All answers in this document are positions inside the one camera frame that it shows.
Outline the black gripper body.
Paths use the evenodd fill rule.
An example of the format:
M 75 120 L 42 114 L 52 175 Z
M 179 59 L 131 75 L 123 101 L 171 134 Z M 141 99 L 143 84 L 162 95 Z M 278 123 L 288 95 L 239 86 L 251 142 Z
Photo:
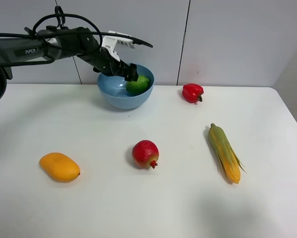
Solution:
M 113 58 L 105 48 L 89 54 L 79 54 L 77 57 L 93 66 L 95 72 L 105 76 L 131 77 L 131 67 Z

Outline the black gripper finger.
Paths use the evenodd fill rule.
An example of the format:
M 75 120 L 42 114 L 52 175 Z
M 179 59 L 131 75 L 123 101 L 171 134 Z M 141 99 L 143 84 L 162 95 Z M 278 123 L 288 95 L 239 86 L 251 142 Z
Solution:
M 137 73 L 137 65 L 130 63 L 126 64 L 124 68 L 124 80 L 125 81 L 137 81 L 138 80 L 138 73 Z

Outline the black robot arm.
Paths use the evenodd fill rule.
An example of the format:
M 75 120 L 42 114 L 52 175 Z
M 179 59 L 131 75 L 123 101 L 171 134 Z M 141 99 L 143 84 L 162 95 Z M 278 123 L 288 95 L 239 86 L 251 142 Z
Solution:
M 113 49 L 104 45 L 100 32 L 88 28 L 46 30 L 28 35 L 0 34 L 0 99 L 8 80 L 12 79 L 12 67 L 51 64 L 56 60 L 77 56 L 93 66 L 94 72 L 105 76 L 120 76 L 125 81 L 138 80 L 137 66 L 118 58 Z

